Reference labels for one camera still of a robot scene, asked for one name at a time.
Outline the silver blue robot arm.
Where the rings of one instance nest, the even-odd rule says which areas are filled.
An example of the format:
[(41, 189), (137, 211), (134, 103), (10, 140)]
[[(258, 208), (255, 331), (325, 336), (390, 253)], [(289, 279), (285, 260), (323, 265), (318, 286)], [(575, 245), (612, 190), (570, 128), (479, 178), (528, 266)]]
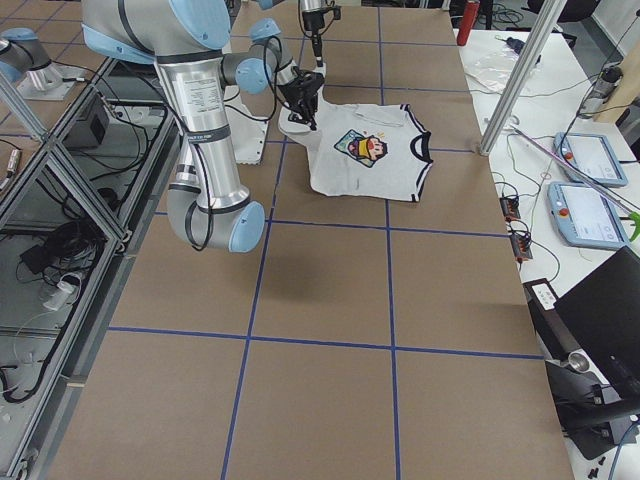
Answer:
[[(326, 73), (322, 37), (334, 21), (341, 19), (341, 6), (335, 1), (302, 0), (297, 2), (296, 15), (302, 35), (311, 42), (315, 59), (314, 71)], [(253, 44), (261, 44), (281, 34), (281, 29), (272, 18), (263, 18), (249, 30)]]
[(175, 234), (198, 251), (255, 248), (265, 212), (240, 181), (225, 90), (275, 87), (296, 119), (314, 128), (323, 74), (299, 68), (270, 18), (251, 27), (248, 51), (225, 52), (231, 20), (222, 1), (85, 1), (82, 29), (91, 50), (157, 72), (183, 139), (167, 198)]

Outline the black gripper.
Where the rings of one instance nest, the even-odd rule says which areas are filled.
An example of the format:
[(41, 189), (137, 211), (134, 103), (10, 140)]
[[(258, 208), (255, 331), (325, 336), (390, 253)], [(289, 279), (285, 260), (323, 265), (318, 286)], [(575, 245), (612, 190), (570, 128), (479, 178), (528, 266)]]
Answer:
[(282, 94), (290, 109), (289, 121), (317, 130), (315, 113), (318, 106), (318, 92), (324, 85), (324, 75), (320, 72), (293, 69), (293, 79), (282, 86)]
[(321, 7), (314, 10), (302, 10), (302, 27), (311, 36), (311, 44), (317, 67), (323, 66), (321, 35), (335, 22), (341, 19), (340, 7)]

